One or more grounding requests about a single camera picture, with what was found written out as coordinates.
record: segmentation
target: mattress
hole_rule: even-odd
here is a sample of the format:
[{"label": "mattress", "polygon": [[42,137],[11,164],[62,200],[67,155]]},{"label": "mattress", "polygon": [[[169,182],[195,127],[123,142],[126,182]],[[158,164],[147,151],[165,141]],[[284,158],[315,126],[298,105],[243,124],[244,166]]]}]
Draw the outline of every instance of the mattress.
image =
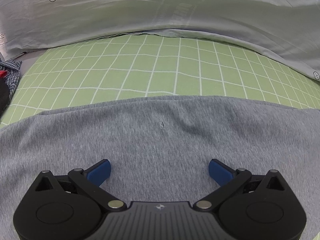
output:
[{"label": "mattress", "polygon": [[47,50],[22,77],[1,126],[48,109],[161,95],[222,95],[320,109],[320,85],[235,45],[123,35]]},{"label": "mattress", "polygon": [[120,33],[231,42],[320,78],[320,0],[0,0],[5,59]]}]

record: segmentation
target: blue plaid shirt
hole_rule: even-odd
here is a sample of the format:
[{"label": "blue plaid shirt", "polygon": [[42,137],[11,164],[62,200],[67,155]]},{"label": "blue plaid shirt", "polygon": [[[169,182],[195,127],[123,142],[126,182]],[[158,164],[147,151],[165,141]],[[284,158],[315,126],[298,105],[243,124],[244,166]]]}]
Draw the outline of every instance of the blue plaid shirt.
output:
[{"label": "blue plaid shirt", "polygon": [[7,84],[10,90],[9,100],[11,100],[13,97],[13,94],[18,86],[21,63],[22,61],[15,62],[12,59],[7,61],[0,60],[0,70],[6,70],[8,72],[4,77],[4,82]]}]

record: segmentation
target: green grid pattern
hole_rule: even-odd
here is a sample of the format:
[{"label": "green grid pattern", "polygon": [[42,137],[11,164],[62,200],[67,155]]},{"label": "green grid pattern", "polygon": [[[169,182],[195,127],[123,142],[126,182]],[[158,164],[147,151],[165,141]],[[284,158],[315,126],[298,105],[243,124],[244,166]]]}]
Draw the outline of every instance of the green grid pattern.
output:
[{"label": "green grid pattern", "polygon": [[21,79],[0,127],[44,110],[161,95],[221,95],[320,109],[318,82],[254,51],[124,35],[49,49]]}]

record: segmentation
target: gray cloth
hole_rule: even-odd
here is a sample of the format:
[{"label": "gray cloth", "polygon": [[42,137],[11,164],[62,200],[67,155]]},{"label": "gray cloth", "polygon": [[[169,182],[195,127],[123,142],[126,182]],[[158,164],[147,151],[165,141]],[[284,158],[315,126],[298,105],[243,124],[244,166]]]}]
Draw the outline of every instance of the gray cloth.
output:
[{"label": "gray cloth", "polygon": [[194,203],[218,188],[217,158],[253,174],[279,170],[320,230],[320,112],[226,97],[137,98],[42,112],[0,129],[0,238],[41,170],[64,175],[110,160],[101,185],[124,200]]}]

